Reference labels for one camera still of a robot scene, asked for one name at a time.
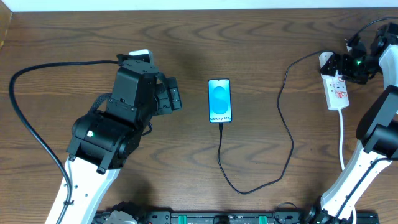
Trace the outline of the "white power strip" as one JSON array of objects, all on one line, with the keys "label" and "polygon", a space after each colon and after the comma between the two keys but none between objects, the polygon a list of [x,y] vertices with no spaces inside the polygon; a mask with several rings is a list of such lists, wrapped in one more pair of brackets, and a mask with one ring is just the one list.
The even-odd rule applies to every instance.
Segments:
[{"label": "white power strip", "polygon": [[326,103],[329,110],[341,111],[349,106],[348,92],[346,83],[342,79],[339,71],[335,70],[331,75],[326,71],[320,72],[325,90]]}]

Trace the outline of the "blue Galaxy smartphone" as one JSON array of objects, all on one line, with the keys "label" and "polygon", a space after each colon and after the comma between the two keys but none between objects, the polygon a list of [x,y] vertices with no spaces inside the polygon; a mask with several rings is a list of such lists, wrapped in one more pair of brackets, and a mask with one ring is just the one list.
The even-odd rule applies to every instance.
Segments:
[{"label": "blue Galaxy smartphone", "polygon": [[230,123],[233,120],[231,82],[228,78],[208,80],[210,123]]}]

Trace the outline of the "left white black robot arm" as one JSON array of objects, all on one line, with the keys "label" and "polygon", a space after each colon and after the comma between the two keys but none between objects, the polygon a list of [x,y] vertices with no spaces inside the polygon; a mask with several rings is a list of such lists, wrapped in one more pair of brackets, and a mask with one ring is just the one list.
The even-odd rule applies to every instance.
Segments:
[{"label": "left white black robot arm", "polygon": [[181,107],[176,78],[167,78],[152,63],[121,62],[112,93],[72,127],[65,163],[72,189],[62,182],[46,222],[91,223],[152,117]]}]

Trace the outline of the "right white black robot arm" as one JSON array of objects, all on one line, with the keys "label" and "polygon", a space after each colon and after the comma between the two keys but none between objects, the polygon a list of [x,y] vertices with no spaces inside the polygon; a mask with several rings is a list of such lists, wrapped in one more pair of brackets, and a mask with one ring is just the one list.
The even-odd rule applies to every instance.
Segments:
[{"label": "right white black robot arm", "polygon": [[359,223],[356,202],[376,176],[397,160],[397,24],[378,28],[370,52],[359,34],[347,39],[346,47],[347,54],[319,56],[328,108],[341,111],[349,105],[346,82],[364,85],[380,73],[384,91],[358,124],[353,156],[304,223]]}]

